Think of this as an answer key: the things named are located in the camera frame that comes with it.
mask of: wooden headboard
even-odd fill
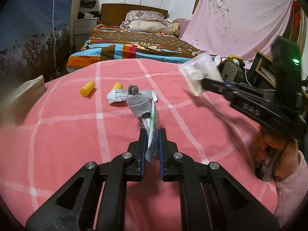
[[[107,27],[120,26],[121,23],[125,20],[127,12],[131,10],[156,11],[162,13],[165,19],[168,17],[168,11],[161,8],[125,3],[103,3],[100,20]]]

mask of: person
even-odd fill
[[[255,161],[264,160],[267,157],[265,149],[268,145],[282,151],[288,141],[275,171],[278,205],[274,215],[282,227],[299,207],[308,191],[308,166],[303,153],[298,150],[295,139],[263,127],[260,127],[256,139],[257,145],[251,149],[251,155]]]

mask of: green light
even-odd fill
[[[299,64],[299,60],[297,60],[297,59],[292,59],[292,61],[294,61],[296,65]]]

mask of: pink curtain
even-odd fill
[[[270,54],[291,9],[292,0],[200,0],[181,39],[210,54],[250,60],[255,49]]]

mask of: white drawer cabinet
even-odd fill
[[[79,19],[75,21],[74,36],[75,48],[79,51],[88,40],[90,33],[95,28],[98,18]]]

